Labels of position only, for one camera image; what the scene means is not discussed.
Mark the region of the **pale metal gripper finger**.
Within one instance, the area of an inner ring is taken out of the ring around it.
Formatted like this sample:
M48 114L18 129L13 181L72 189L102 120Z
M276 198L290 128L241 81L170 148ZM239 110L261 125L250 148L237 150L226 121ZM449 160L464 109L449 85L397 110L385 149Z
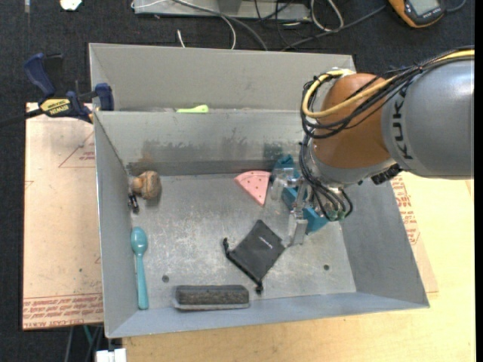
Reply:
M306 236L308 220L291 216L288 223L288 246L301 245Z
M273 201L281 199L284 189L293 187L295 187L295 175L292 167L276 168L272 171L270 197Z

